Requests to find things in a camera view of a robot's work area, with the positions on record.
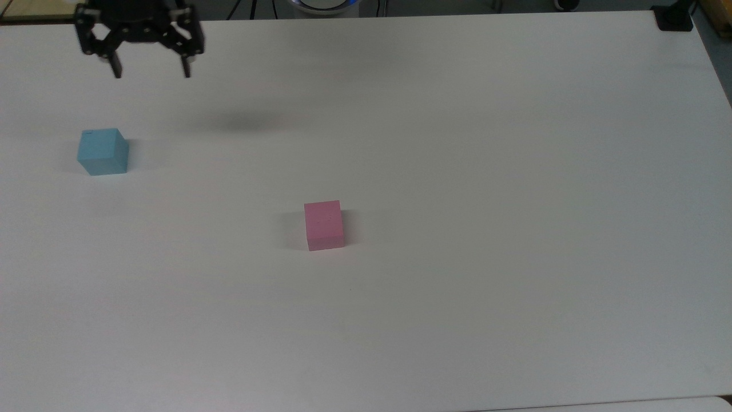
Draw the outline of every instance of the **floor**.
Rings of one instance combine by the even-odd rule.
[[[204,20],[246,20],[250,17],[253,0],[192,0]],[[361,16],[384,15],[388,2],[387,17],[413,15],[465,15],[491,14],[493,0],[362,0]],[[581,0],[578,12],[648,10],[655,4],[670,4],[671,0]],[[503,0],[503,13],[556,12],[552,0]],[[279,18],[293,18],[292,8],[287,0],[258,0],[255,19],[275,18],[273,6]],[[717,71],[722,88],[732,105],[732,41],[722,39],[713,30],[703,11],[694,14],[694,22],[709,58]]]

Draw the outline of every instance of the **blue cube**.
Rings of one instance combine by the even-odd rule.
[[[130,145],[117,129],[81,132],[76,160],[92,175],[127,173]]]

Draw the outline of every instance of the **pink cube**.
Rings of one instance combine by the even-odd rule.
[[[344,247],[340,201],[305,203],[305,232],[311,251]]]

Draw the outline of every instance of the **white table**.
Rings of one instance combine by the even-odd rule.
[[[732,111],[650,12],[206,23],[184,79],[0,27],[5,411],[732,392]],[[130,171],[90,177],[80,133]],[[305,250],[339,199],[350,245]]]
[[[718,397],[615,402],[596,405],[555,406],[525,412],[731,412],[730,404]]]

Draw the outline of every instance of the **block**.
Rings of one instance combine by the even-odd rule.
[[[92,175],[127,173],[130,145],[117,129],[81,132],[76,160]]]
[[[305,232],[307,248],[311,251],[344,247],[340,201],[306,203]]]

